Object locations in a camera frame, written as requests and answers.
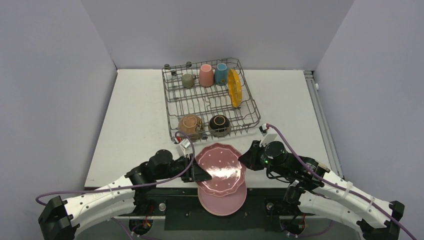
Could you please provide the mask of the brown speckled cream bowl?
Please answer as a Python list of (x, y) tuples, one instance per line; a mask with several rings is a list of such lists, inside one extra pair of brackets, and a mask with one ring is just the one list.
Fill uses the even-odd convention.
[(195, 115), (188, 114), (185, 115), (178, 123), (178, 131), (186, 134), (192, 141), (196, 141), (201, 138), (204, 132), (204, 122), (203, 120)]

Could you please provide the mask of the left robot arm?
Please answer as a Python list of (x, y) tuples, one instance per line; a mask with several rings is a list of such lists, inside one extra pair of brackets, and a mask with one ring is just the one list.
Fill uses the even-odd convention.
[(170, 151), (161, 149), (146, 162), (134, 167), (113, 182), (95, 190), (46, 193), (52, 198), (44, 205), (38, 223), (45, 240), (73, 240), (75, 236), (113, 217), (143, 215), (149, 209), (146, 193), (157, 185), (181, 178), (184, 183), (211, 180), (192, 154), (173, 159)]

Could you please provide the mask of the blue mug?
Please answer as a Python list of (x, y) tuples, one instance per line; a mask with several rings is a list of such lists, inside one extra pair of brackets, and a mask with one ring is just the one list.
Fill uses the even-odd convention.
[(214, 83), (220, 86), (226, 85), (228, 83), (228, 71), (225, 63), (217, 64), (214, 72)]

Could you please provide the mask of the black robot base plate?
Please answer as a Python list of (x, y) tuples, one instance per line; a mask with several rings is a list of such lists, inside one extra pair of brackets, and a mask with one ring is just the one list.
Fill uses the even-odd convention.
[(247, 188), (212, 196), (198, 188), (155, 188), (135, 196), (127, 228), (143, 237), (160, 221), (166, 231), (286, 231), (307, 237), (307, 213), (283, 200), (285, 188)]

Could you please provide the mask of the maroon polka dot plate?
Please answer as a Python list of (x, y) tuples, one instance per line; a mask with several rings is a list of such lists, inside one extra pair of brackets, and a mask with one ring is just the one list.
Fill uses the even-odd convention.
[(204, 147), (195, 157), (196, 163), (210, 176), (198, 187), (208, 195), (231, 195), (245, 182), (246, 167), (239, 162), (241, 153), (230, 144), (214, 143)]

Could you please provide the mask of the yellow polka dot plate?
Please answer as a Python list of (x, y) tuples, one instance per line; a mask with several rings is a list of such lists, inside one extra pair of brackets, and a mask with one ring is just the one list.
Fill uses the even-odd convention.
[(242, 103), (242, 85), (238, 73), (233, 68), (228, 71), (227, 84), (231, 104), (234, 108), (238, 108)]

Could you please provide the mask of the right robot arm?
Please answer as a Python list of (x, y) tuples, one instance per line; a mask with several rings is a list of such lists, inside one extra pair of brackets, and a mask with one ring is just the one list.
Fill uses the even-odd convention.
[(358, 189), (311, 157), (299, 156), (280, 141), (254, 140), (239, 162), (252, 171), (264, 170), (270, 180), (289, 183), (282, 207), (289, 213), (313, 214), (344, 224), (366, 240), (397, 240), (405, 206), (384, 201)]

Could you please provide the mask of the grey ceramic mug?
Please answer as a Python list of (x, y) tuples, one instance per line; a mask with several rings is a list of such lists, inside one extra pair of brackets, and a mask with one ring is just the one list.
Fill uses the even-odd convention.
[(196, 75), (185, 73), (181, 76), (181, 84), (184, 88), (192, 88), (195, 85), (196, 78)]

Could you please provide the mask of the pink cup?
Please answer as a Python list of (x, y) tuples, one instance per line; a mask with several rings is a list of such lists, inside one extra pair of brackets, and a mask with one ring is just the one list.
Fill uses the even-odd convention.
[(203, 87), (211, 87), (214, 84), (214, 70), (209, 64), (203, 64), (198, 74), (199, 84)]

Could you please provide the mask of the grey wire dish rack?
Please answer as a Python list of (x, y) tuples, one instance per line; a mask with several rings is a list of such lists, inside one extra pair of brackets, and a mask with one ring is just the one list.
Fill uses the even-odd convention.
[[(227, 85), (201, 86), (199, 83), (200, 67), (209, 64), (216, 67), (225, 63), (229, 69), (234, 69), (240, 78), (242, 102), (239, 107), (233, 107)], [(212, 139), (208, 125), (215, 115), (226, 116), (231, 124), (230, 137), (236, 134), (248, 133), (249, 129), (260, 124), (261, 114), (251, 89), (246, 81), (245, 73), (239, 59), (234, 57), (220, 58), (201, 62), (188, 61), (181, 65), (165, 64), (162, 69), (165, 109), (169, 137), (175, 140), (178, 124), (185, 115), (197, 115), (203, 120), (204, 131), (201, 140)], [(194, 86), (184, 88), (181, 77), (183, 74), (196, 75)]]

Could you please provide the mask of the pink plate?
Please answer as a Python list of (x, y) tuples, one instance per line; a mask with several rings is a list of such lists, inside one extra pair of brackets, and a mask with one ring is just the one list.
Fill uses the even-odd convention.
[(226, 196), (206, 194), (201, 188), (197, 189), (198, 199), (202, 207), (215, 216), (229, 216), (237, 212), (247, 198), (247, 186), (243, 183), (235, 193)]

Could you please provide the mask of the dark patterned cream bowl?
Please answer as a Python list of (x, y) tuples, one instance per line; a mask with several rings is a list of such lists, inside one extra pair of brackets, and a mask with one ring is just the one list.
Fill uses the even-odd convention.
[(217, 114), (209, 120), (208, 129), (212, 136), (224, 137), (230, 133), (231, 123), (225, 115)]

